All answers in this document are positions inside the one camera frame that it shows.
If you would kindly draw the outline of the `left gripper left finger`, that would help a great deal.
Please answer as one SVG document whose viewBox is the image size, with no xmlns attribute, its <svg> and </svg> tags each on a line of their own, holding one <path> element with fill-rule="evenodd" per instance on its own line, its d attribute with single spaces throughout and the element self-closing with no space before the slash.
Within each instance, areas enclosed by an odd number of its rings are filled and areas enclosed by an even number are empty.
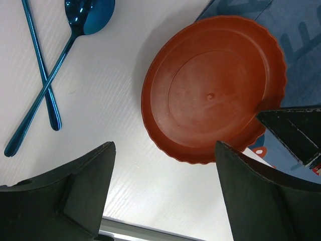
<svg viewBox="0 0 321 241">
<path fill-rule="evenodd" d="M 95 240 L 115 163 L 114 142 L 13 186 L 1 186 L 1 240 Z"/>
</svg>

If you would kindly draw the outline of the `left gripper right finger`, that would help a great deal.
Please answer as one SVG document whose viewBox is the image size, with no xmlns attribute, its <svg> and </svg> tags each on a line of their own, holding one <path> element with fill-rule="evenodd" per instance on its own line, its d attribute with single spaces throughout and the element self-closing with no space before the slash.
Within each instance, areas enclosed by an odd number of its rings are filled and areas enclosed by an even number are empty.
<svg viewBox="0 0 321 241">
<path fill-rule="evenodd" d="M 234 240 L 320 240 L 320 184 L 268 167 L 221 141 L 215 158 Z"/>
</svg>

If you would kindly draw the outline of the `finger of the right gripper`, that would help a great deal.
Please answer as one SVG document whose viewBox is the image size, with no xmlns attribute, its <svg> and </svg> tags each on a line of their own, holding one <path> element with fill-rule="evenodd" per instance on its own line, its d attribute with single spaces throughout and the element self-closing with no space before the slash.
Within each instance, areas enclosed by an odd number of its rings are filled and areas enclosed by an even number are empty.
<svg viewBox="0 0 321 241">
<path fill-rule="evenodd" d="M 263 110 L 256 118 L 303 166 L 320 165 L 320 106 Z"/>
</svg>

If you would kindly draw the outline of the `blue plastic fork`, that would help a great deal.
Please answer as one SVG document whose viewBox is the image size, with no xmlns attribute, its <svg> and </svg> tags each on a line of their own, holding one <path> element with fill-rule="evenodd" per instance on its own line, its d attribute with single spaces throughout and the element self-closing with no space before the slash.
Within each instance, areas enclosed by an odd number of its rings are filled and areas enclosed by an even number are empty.
<svg viewBox="0 0 321 241">
<path fill-rule="evenodd" d="M 32 12 L 29 6 L 29 2 L 27 0 L 22 0 L 22 5 L 24 8 L 32 42 L 34 45 L 35 54 L 36 54 L 36 58 L 39 66 L 39 71 L 42 79 L 42 84 L 45 85 L 48 78 L 48 73 L 47 73 L 47 68 L 42 55 L 40 42 L 37 36 L 36 26 L 32 17 Z M 62 122 L 61 122 L 60 113 L 57 107 L 57 103 L 55 100 L 55 96 L 53 94 L 51 87 L 49 87 L 49 89 L 47 90 L 45 94 L 45 99 L 46 99 L 47 111 L 48 111 L 51 128 L 55 131 L 59 131 L 62 127 Z"/>
</svg>

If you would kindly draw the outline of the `red round plate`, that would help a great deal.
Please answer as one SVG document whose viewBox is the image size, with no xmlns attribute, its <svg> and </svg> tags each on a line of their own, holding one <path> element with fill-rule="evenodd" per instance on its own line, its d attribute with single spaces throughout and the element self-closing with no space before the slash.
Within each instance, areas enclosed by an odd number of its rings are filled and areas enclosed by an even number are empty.
<svg viewBox="0 0 321 241">
<path fill-rule="evenodd" d="M 284 52 L 266 27 L 240 16 L 206 18 L 176 33 L 152 61 L 143 124 L 168 156 L 212 163 L 217 141 L 244 151 L 264 134 L 256 115 L 280 107 L 286 82 Z"/>
</svg>

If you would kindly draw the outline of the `blue letter-print placemat cloth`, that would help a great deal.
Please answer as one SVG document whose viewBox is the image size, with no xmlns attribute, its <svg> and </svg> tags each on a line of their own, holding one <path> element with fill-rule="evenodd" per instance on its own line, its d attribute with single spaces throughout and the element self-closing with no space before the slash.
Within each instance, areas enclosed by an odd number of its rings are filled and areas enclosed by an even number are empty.
<svg viewBox="0 0 321 241">
<path fill-rule="evenodd" d="M 253 19 L 277 39 L 287 65 L 282 107 L 320 104 L 320 0 L 209 1 L 197 20 L 218 15 Z M 248 151 L 281 172 L 320 183 L 320 172 L 300 164 L 270 131 Z"/>
</svg>

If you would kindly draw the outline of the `blue plastic spoon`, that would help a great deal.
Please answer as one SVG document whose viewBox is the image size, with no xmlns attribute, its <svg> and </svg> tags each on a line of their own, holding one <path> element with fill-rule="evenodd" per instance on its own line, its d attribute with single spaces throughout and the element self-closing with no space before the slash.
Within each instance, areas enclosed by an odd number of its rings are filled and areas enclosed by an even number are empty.
<svg viewBox="0 0 321 241">
<path fill-rule="evenodd" d="M 71 28 L 71 36 L 36 100 L 7 144 L 4 150 L 6 157 L 12 157 L 18 152 L 45 94 L 48 92 L 76 38 L 92 35 L 102 30 L 113 15 L 115 1 L 64 1 L 64 7 Z"/>
</svg>

